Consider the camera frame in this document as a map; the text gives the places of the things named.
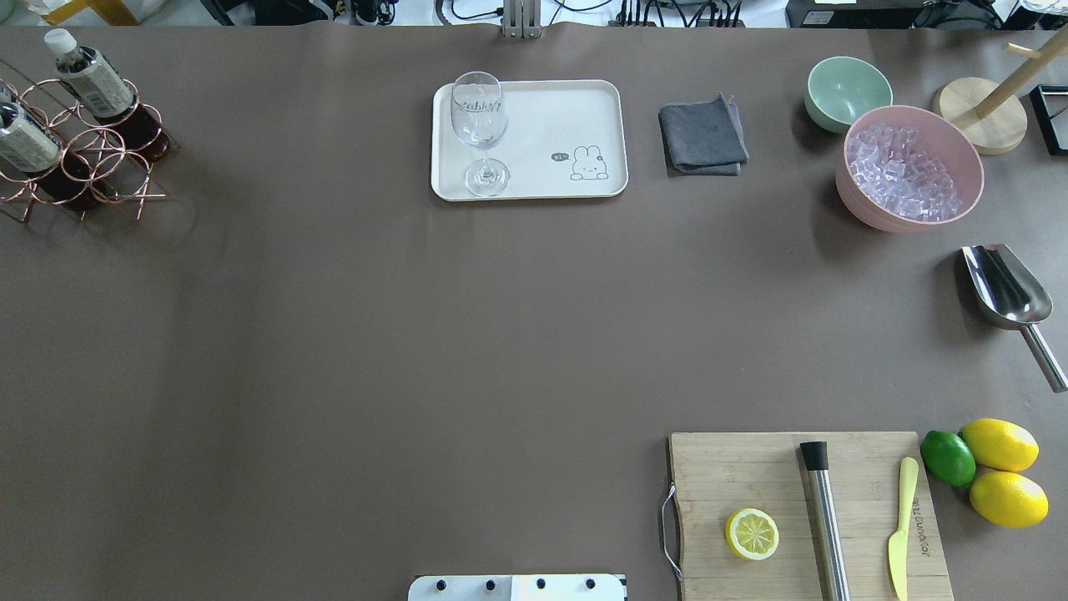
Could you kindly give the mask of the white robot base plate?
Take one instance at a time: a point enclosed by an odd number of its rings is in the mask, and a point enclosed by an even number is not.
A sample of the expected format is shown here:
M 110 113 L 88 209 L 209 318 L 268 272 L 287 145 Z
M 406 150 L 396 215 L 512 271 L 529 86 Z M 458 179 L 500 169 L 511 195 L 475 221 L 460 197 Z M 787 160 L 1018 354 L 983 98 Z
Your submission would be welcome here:
M 409 587 L 408 600 L 627 600 L 624 575 L 541 573 L 424 575 Z

